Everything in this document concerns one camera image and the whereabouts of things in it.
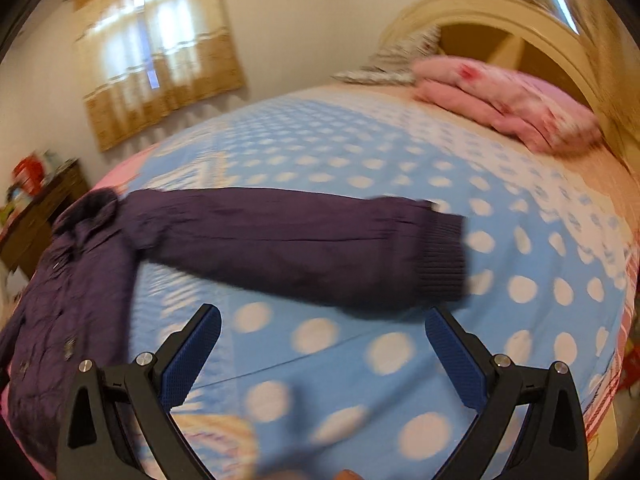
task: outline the white wall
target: white wall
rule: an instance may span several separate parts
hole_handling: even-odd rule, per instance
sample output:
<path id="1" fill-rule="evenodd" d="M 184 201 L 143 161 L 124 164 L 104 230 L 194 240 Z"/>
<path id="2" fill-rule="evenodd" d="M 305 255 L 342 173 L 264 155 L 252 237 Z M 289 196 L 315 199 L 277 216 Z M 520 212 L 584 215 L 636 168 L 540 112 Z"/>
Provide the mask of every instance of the white wall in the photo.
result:
<path id="1" fill-rule="evenodd" d="M 52 9 L 38 9 L 41 22 L 28 24 L 0 65 L 0 190 L 6 188 L 10 168 L 34 149 L 79 157 L 94 184 L 128 156 L 187 126 L 328 82 L 333 72 L 363 63 L 383 28 L 411 1 L 226 0 L 247 87 L 179 110 L 99 153 L 76 79 L 72 4 L 48 0 L 44 5 Z M 4 144 L 11 148 L 5 151 Z"/>

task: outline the jacket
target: jacket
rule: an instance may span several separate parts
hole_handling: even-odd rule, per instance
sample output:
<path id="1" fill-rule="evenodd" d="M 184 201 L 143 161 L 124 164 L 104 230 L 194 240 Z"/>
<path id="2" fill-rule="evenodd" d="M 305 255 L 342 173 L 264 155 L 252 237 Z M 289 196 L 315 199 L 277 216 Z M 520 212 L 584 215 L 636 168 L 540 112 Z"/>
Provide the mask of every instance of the jacket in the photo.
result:
<path id="1" fill-rule="evenodd" d="M 127 359 L 140 261 L 297 300 L 408 308 L 463 295 L 463 219 L 431 203 L 276 189 L 90 192 L 56 221 L 52 245 L 0 333 L 12 364 L 10 423 L 52 471 L 79 363 Z"/>

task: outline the wooden cabinet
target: wooden cabinet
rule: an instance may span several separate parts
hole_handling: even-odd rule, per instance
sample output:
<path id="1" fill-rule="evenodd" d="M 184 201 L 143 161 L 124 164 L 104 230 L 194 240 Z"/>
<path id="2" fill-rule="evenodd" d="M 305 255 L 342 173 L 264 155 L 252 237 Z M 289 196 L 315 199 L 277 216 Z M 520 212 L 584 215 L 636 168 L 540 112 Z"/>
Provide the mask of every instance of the wooden cabinet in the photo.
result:
<path id="1" fill-rule="evenodd" d="M 28 278 L 51 244 L 56 218 L 89 191 L 77 160 L 66 163 L 0 239 L 0 260 L 9 272 L 20 268 Z"/>

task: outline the bed sheet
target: bed sheet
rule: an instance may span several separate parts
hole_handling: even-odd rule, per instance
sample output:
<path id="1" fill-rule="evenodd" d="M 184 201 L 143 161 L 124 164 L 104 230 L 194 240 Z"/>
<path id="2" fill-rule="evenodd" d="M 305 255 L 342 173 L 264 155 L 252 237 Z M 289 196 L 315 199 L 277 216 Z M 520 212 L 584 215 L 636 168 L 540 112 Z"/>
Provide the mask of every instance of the bed sheet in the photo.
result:
<path id="1" fill-rule="evenodd" d="M 129 190 L 280 187 L 396 194 L 467 217 L 469 295 L 450 307 L 491 352 L 568 362 L 588 428 L 610 404 L 638 250 L 628 222 L 553 165 L 425 108 L 321 88 L 185 130 L 148 153 Z M 219 343 L 177 424 L 216 478 L 430 478 L 475 413 L 460 403 L 417 309 L 355 319 L 153 264 L 140 269 L 130 355 L 155 349 L 201 303 Z M 518 410 L 489 475 L 517 436 Z M 143 462 L 160 478 L 148 449 Z"/>

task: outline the headboard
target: headboard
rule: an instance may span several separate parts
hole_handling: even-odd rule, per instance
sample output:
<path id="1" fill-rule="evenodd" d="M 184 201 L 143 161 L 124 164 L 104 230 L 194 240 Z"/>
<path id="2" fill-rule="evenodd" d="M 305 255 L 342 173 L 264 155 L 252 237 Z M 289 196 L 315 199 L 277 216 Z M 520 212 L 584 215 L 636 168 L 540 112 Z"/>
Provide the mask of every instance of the headboard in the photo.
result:
<path id="1" fill-rule="evenodd" d="M 433 24 L 442 28 L 443 54 L 549 81 L 591 108 L 604 126 L 606 117 L 578 35 L 543 9 L 522 0 L 420 0 L 385 29 L 380 43 L 393 43 Z"/>

